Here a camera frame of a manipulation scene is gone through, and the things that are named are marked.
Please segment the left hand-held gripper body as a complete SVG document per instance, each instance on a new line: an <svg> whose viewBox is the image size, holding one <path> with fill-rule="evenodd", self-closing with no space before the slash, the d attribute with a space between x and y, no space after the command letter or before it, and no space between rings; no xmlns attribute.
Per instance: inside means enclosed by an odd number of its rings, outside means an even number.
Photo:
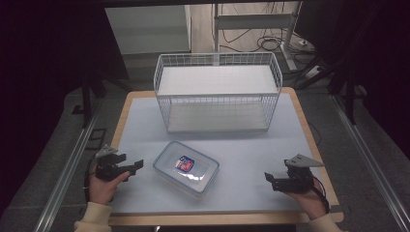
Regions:
<svg viewBox="0 0 410 232"><path fill-rule="evenodd" d="M114 162L118 150L105 144L96 154L96 177L104 181L112 181L120 175L119 163Z"/></svg>

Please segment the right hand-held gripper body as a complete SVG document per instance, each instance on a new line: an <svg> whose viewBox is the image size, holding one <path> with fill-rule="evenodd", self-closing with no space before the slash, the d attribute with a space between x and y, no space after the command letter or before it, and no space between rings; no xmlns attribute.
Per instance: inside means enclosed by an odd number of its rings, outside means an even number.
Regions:
<svg viewBox="0 0 410 232"><path fill-rule="evenodd" d="M312 167L321 167L323 163L315 159L296 155L292 159L286 159L287 178L272 178L272 188L275 191L306 193L314 186Z"/></svg>

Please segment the clear plastic food container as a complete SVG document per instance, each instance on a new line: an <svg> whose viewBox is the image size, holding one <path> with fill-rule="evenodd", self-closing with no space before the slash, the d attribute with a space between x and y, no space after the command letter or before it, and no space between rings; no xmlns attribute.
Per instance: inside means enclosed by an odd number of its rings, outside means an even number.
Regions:
<svg viewBox="0 0 410 232"><path fill-rule="evenodd" d="M153 168L181 190L202 196L216 178L220 164L181 142L171 141L156 157Z"/></svg>

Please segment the white wire basket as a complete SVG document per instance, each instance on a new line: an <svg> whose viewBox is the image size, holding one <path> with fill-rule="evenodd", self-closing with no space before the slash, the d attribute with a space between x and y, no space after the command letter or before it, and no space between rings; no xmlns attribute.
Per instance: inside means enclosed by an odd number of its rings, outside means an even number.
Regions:
<svg viewBox="0 0 410 232"><path fill-rule="evenodd" d="M169 132L266 131L281 87L273 52L162 54L154 75Z"/></svg>

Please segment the person's left hand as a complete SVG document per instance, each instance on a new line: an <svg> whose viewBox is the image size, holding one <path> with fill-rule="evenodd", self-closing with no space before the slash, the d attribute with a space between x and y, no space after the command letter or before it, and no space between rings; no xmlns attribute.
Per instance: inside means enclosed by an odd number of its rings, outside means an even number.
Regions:
<svg viewBox="0 0 410 232"><path fill-rule="evenodd" d="M125 182L130 177L130 172L126 171L120 174L112 181L104 181L96 177L95 174L90 174L89 180L89 201L101 205L107 205L117 189L117 187Z"/></svg>

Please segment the person's right hand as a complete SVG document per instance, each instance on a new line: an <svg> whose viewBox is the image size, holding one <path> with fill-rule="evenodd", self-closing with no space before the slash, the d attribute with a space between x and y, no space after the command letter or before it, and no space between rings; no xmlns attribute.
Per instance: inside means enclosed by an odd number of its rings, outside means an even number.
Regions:
<svg viewBox="0 0 410 232"><path fill-rule="evenodd" d="M286 195L292 197L300 206L302 211L310 220L322 218L327 215L327 210L320 196L313 190L306 193L287 192Z"/></svg>

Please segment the black stand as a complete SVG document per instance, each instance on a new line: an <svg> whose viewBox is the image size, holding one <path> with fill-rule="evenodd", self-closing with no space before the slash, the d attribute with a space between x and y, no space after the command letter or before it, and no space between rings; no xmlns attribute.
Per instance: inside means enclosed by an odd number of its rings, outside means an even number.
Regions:
<svg viewBox="0 0 410 232"><path fill-rule="evenodd" d="M103 99L107 94L107 89L103 84L105 80L127 92L132 91L131 86L121 82L118 78L115 78L113 75L110 75L107 72L103 72L101 70L94 70L83 75L81 79L82 105L76 105L74 107L73 115L83 116L82 127L84 129L91 124L91 94L94 94L94 96L97 99Z"/></svg>
<svg viewBox="0 0 410 232"><path fill-rule="evenodd" d="M296 84L295 89L305 89L313 83L316 83L325 77L331 76L331 81L327 86L328 93L331 95L338 95L341 90L344 90L344 113L350 123L355 125L354 100L356 99L356 94L354 78L350 73L351 68L348 61L350 56L351 53L347 52L332 65L325 64L324 68L317 74L302 83Z"/></svg>

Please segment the white power strip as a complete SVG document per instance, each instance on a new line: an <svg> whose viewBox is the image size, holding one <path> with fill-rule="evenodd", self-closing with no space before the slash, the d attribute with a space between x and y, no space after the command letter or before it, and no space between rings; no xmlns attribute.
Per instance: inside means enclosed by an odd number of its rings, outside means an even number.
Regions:
<svg viewBox="0 0 410 232"><path fill-rule="evenodd" d="M310 79L316 76L317 74L319 74L322 70L323 70L322 66L314 66L310 71L307 72L307 74L305 75L305 78Z"/></svg>

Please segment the white cabinet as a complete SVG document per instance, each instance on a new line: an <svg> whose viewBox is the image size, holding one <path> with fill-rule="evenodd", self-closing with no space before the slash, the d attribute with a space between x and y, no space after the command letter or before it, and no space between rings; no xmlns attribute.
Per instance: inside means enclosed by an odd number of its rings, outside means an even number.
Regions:
<svg viewBox="0 0 410 232"><path fill-rule="evenodd" d="M188 5L106 8L105 13L122 54L191 50Z"/></svg>

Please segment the white metal stand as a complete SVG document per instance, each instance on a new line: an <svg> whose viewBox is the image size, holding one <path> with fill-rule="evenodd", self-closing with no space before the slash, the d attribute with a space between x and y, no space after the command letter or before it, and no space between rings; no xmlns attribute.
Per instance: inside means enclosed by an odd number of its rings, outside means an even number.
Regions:
<svg viewBox="0 0 410 232"><path fill-rule="evenodd" d="M214 20L214 51L220 51L220 31L221 30L247 30L247 29L285 29L286 36L279 43L281 54L286 65L291 72L297 70L297 66L290 54L290 42L298 19L298 14L302 6L301 1L297 1L293 10L289 14L222 14L220 4L213 5Z"/></svg>

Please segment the metal floor rail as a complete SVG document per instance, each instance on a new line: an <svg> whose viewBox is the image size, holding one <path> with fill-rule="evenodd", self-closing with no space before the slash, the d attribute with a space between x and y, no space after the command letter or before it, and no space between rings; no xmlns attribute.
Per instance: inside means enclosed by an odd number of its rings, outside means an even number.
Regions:
<svg viewBox="0 0 410 232"><path fill-rule="evenodd" d="M91 132L97 122L101 108L103 105L103 99L96 99L92 111L91 119L88 125L81 131L79 138L77 139L68 161L64 165L56 185L51 192L48 200L44 206L44 209L39 217L39 220L33 230L33 232L49 232L52 224L58 214L68 187L73 179L73 174L79 164L82 153L85 150L87 141L91 135Z"/></svg>
<svg viewBox="0 0 410 232"><path fill-rule="evenodd" d="M376 161L372 152L369 150L366 142L364 141L359 129L345 114L345 106L342 99L338 96L330 95L330 99L334 103L337 113L346 127L348 133L352 137L354 144L359 150L360 156L364 161L364 164L373 179L373 182L379 189L383 196L390 212L392 213L395 222L397 223L401 232L410 232L410 214L404 207L403 202L399 199L398 194L394 190L393 186L389 183L386 175L383 173L380 165Z"/></svg>

